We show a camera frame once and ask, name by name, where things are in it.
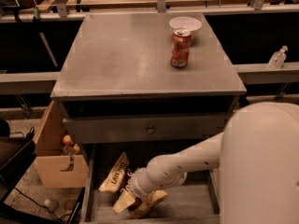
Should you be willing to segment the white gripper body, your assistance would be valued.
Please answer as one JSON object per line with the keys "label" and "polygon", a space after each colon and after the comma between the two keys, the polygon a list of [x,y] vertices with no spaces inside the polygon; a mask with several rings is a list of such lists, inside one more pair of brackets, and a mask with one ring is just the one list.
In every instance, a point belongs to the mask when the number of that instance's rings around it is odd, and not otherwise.
{"label": "white gripper body", "polygon": [[171,174],[167,171],[141,168],[131,175],[127,185],[137,198],[142,199],[153,191],[181,186],[186,178],[186,172]]}

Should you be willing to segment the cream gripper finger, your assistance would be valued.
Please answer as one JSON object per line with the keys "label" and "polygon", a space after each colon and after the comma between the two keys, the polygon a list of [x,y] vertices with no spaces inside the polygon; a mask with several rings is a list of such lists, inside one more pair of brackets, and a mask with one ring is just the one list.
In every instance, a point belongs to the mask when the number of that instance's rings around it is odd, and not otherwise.
{"label": "cream gripper finger", "polygon": [[141,204],[137,207],[139,213],[147,213],[153,206],[168,198],[165,190],[155,190],[151,194],[141,199]]}
{"label": "cream gripper finger", "polygon": [[119,199],[113,205],[113,210],[119,214],[134,203],[135,195],[131,191],[122,189]]}

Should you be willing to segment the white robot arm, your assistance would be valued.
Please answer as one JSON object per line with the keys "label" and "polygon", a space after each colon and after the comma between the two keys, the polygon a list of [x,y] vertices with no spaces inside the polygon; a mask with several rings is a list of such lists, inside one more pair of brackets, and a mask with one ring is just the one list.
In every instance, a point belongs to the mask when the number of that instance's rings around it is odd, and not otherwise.
{"label": "white robot arm", "polygon": [[224,131],[175,154],[156,156],[129,177],[117,213],[153,192],[181,185],[190,172],[219,170],[221,224],[299,224],[299,105],[256,103],[239,109]]}

